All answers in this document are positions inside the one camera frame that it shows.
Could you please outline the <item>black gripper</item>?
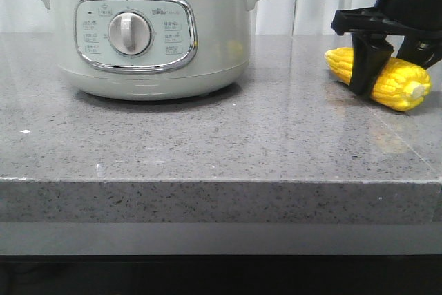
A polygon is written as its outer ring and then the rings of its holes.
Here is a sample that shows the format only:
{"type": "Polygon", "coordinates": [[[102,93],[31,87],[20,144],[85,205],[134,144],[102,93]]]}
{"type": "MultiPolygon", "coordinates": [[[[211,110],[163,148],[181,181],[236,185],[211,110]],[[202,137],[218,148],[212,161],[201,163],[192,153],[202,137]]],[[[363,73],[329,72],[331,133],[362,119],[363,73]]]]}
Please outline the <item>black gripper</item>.
{"type": "Polygon", "coordinates": [[[441,0],[376,0],[370,8],[338,10],[331,23],[352,33],[349,89],[368,97],[394,51],[387,35],[404,36],[397,58],[428,69],[441,61],[441,0]]]}

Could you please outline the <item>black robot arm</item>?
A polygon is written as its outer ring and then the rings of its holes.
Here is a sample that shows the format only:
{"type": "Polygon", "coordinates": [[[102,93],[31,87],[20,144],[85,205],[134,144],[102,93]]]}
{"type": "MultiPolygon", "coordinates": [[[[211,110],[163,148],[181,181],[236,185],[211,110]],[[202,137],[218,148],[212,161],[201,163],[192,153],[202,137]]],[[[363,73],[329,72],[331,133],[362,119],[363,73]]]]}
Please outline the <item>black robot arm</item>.
{"type": "Polygon", "coordinates": [[[336,11],[331,27],[338,35],[402,35],[399,59],[423,68],[441,61],[441,0],[376,0],[369,8],[336,11]]]}

